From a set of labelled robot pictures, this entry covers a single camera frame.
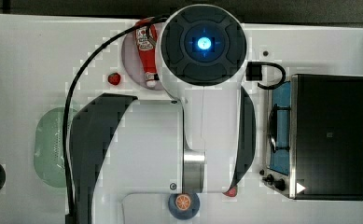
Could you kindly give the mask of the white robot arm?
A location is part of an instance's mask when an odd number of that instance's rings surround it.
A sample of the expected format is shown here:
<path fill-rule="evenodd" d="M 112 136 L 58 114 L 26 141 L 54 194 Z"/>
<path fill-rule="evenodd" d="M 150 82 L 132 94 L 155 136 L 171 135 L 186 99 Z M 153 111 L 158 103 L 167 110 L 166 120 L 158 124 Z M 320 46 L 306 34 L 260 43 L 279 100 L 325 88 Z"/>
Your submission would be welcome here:
<path fill-rule="evenodd" d="M 103 93 L 73 118 L 76 224 L 123 224 L 132 194 L 226 192 L 251 166 L 256 118 L 242 86 L 241 23 L 221 7 L 183 7 L 163 24 L 155 57 L 164 100 Z"/>

